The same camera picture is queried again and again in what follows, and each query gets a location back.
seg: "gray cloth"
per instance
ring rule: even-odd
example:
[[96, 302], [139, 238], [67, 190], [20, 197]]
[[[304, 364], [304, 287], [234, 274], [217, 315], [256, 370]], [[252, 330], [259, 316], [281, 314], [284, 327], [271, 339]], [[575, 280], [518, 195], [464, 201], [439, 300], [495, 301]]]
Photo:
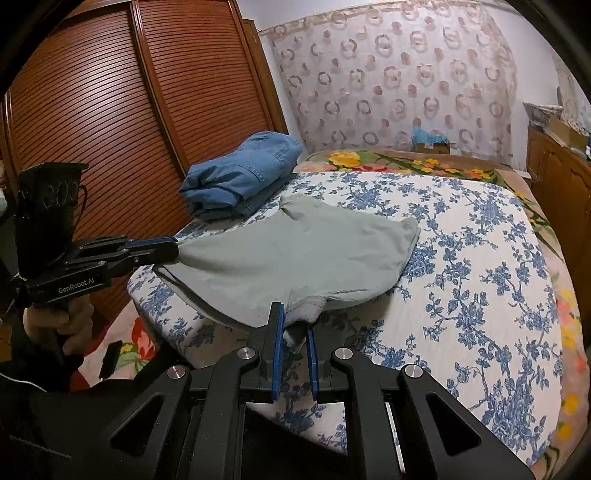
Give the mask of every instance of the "gray cloth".
[[181, 241], [177, 261], [154, 271], [198, 312], [248, 332], [273, 301], [286, 326], [352, 307], [392, 288], [417, 243], [417, 221], [394, 222], [303, 195], [282, 197], [270, 218]]

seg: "floral blanket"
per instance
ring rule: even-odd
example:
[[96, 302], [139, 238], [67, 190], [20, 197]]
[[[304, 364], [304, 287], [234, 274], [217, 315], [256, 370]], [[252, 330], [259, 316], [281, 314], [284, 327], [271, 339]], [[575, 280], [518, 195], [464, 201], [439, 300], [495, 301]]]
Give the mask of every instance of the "floral blanket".
[[[351, 158], [342, 154], [337, 163], [349, 161], [349, 169]], [[401, 281], [374, 301], [325, 314], [322, 321], [376, 363], [423, 366], [524, 462], [542, 457], [558, 424], [562, 341], [551, 277], [519, 198], [491, 182], [458, 178], [301, 173], [247, 222], [196, 220], [178, 237], [263, 220], [277, 210], [279, 195], [293, 193], [419, 220], [420, 239]], [[131, 277], [129, 293], [158, 336], [196, 367], [245, 342], [244, 334], [196, 314], [149, 267]], [[296, 434], [345, 451], [343, 407], [311, 399], [305, 357], [305, 350], [288, 352], [279, 401], [251, 407]]]
[[563, 346], [562, 403], [556, 433], [544, 456], [532, 466], [538, 480], [551, 478], [577, 446], [587, 427], [589, 367], [579, 308], [560, 244], [523, 178], [513, 169], [475, 158], [424, 155], [391, 150], [322, 151], [296, 171], [388, 171], [474, 179], [500, 185], [520, 199], [554, 289]]

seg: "person's hand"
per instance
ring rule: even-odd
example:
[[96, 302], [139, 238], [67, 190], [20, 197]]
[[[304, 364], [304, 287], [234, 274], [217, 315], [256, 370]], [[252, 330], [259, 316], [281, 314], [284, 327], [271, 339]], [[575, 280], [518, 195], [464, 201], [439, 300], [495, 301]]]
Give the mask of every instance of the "person's hand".
[[73, 299], [68, 304], [68, 311], [58, 309], [25, 309], [22, 323], [25, 333], [35, 345], [50, 345], [50, 330], [57, 330], [60, 335], [70, 337], [63, 346], [64, 355], [84, 353], [92, 340], [92, 312], [94, 307], [88, 295]]

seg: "wooden cabinet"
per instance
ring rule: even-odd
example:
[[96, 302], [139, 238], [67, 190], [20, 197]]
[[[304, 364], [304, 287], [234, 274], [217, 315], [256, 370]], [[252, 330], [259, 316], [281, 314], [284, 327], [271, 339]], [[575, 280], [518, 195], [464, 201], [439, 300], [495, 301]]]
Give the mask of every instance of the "wooden cabinet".
[[530, 128], [531, 186], [554, 229], [577, 295], [585, 344], [591, 342], [591, 163]]
[[[0, 98], [11, 190], [40, 162], [88, 163], [75, 238], [176, 233], [191, 220], [178, 188], [192, 164], [285, 131], [259, 50], [253, 61], [235, 0], [87, 0]], [[108, 320], [129, 301], [125, 283], [92, 296]]]

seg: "lace curtain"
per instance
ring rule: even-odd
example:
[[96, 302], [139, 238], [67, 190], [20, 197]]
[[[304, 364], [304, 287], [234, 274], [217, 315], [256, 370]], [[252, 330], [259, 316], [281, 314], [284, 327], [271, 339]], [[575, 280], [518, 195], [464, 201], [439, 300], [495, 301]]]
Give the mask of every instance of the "lace curtain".
[[516, 68], [476, 2], [353, 7], [267, 30], [309, 152], [412, 150], [414, 127], [510, 161]]

